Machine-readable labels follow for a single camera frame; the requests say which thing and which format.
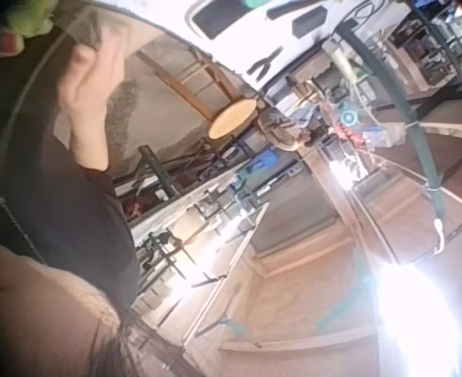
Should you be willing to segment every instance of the wooden beam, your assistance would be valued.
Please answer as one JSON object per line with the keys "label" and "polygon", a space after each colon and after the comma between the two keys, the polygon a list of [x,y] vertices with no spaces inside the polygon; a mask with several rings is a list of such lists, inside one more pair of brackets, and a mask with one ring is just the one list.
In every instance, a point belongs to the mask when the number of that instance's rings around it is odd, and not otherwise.
{"label": "wooden beam", "polygon": [[214,63],[211,58],[196,51],[193,52],[193,55],[197,60],[201,60],[207,65],[205,71],[207,71],[218,87],[221,88],[226,97],[231,101],[235,101],[241,97],[240,92],[238,92],[237,88],[235,88],[231,80],[229,80],[228,76],[226,76],[222,69]]}
{"label": "wooden beam", "polygon": [[351,330],[335,332],[329,335],[311,336],[309,338],[280,340],[276,342],[223,342],[220,350],[239,352],[281,352],[300,351],[341,346],[363,339],[375,338],[376,326],[365,324]]}
{"label": "wooden beam", "polygon": [[357,221],[357,217],[350,205],[347,194],[334,178],[334,175],[328,167],[328,163],[324,160],[321,152],[301,147],[299,149],[299,153],[311,169],[313,176],[324,189],[325,194],[331,200],[335,210],[337,210],[343,222],[349,226],[355,223]]}
{"label": "wooden beam", "polygon": [[339,219],[336,223],[286,247],[281,251],[255,260],[268,277],[310,263],[318,258],[352,244],[353,238],[346,225]]}
{"label": "wooden beam", "polygon": [[182,99],[199,112],[207,121],[211,122],[215,114],[199,99],[194,93],[192,93],[186,86],[184,86],[180,81],[178,81],[170,72],[168,72],[161,65],[156,63],[153,59],[148,57],[142,51],[137,51],[137,57],[147,64],[163,81],[167,86],[169,86],[176,94],[178,94]]}

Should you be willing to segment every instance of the plywood wall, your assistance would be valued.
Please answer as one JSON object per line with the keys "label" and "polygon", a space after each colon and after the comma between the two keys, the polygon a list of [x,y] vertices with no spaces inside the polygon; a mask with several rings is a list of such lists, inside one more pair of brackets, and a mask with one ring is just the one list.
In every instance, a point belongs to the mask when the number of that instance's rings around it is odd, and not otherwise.
{"label": "plywood wall", "polygon": [[[435,213],[424,188],[398,170],[393,171],[394,183],[363,201],[401,263],[407,263],[438,244]],[[442,196],[444,230],[450,234],[462,223],[462,205],[446,194]]]}
{"label": "plywood wall", "polygon": [[226,352],[220,377],[377,377],[375,339],[332,350],[279,353]]}
{"label": "plywood wall", "polygon": [[[359,283],[353,248],[346,245],[316,261],[264,279],[252,299],[246,325],[258,342],[320,335],[317,323]],[[364,295],[325,333],[372,322],[370,300]]]}

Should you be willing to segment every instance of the bright light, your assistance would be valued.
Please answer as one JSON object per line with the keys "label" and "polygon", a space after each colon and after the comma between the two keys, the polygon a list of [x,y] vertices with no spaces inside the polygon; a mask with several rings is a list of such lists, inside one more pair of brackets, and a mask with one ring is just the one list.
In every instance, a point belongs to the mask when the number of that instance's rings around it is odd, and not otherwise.
{"label": "bright light", "polygon": [[328,163],[328,167],[343,190],[350,191],[354,187],[353,175],[344,163],[331,161]]}
{"label": "bright light", "polygon": [[390,267],[378,284],[383,322],[406,356],[409,377],[450,377],[458,327],[440,289],[413,266]]}
{"label": "bright light", "polygon": [[188,268],[183,269],[186,280],[180,276],[176,276],[175,283],[172,285],[172,293],[170,295],[170,301],[172,303],[177,302],[181,298],[189,297],[192,285],[201,283],[206,278],[204,272],[210,269],[215,259],[217,258],[217,251],[224,246],[226,241],[231,238],[238,228],[240,222],[247,216],[247,211],[240,210],[240,215],[236,216],[233,220],[227,224],[221,231],[220,236],[215,237],[210,243],[208,243],[201,255],[198,257],[199,261],[196,265],[188,265]]}

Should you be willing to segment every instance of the light fixture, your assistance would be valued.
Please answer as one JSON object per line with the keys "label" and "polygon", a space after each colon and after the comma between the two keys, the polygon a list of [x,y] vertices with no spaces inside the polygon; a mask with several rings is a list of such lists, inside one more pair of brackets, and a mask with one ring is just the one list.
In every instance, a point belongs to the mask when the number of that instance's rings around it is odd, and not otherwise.
{"label": "light fixture", "polygon": [[328,167],[343,190],[350,191],[354,187],[353,175],[343,162],[331,161]]}
{"label": "light fixture", "polygon": [[412,265],[389,267],[379,278],[379,312],[405,356],[409,377],[450,377],[459,332],[441,290]]}

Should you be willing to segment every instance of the cable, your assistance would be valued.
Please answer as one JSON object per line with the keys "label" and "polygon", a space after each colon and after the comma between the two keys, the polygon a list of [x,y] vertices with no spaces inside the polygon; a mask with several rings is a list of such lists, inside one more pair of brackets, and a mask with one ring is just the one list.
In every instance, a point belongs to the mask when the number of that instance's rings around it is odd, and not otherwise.
{"label": "cable", "polygon": [[[78,21],[81,21],[84,16],[87,16],[88,13],[90,12],[90,8],[85,8],[83,9],[80,14],[77,15],[77,17],[68,25],[68,28],[76,24]],[[2,168],[6,164],[6,158],[7,158],[7,151],[10,146],[10,140],[13,135],[13,129],[14,125],[16,123],[16,120],[18,119],[18,115],[20,114],[20,111],[22,109],[22,106],[25,102],[25,97],[28,94],[28,91],[30,88],[32,88],[32,85],[34,84],[35,80],[39,76],[39,72],[42,70],[42,68],[45,66],[46,62],[50,58],[51,55],[53,55],[53,52],[60,46],[60,44],[64,41],[65,37],[67,37],[67,33],[63,32],[61,35],[59,35],[53,44],[48,48],[48,50],[44,53],[42,56],[41,60],[38,62],[38,64],[35,66],[34,71],[32,71],[31,75],[29,76],[27,83],[25,83],[23,89],[21,90],[21,94],[18,97],[18,100],[15,103],[15,106],[13,108],[13,111],[11,112],[11,116],[8,119],[8,122],[5,126],[5,131],[1,137],[0,140],[0,175],[2,174]]]}
{"label": "cable", "polygon": [[[386,0],[381,0],[381,3],[376,6],[373,0],[365,0],[364,2],[360,3],[359,5],[355,6],[350,12],[346,14],[346,16],[341,20],[340,24],[347,22],[349,19],[353,18],[358,22],[358,25],[353,28],[353,32],[356,32],[362,26],[369,21],[369,19],[378,13],[385,5]],[[367,14],[361,15],[360,13],[364,10],[369,8]]]}

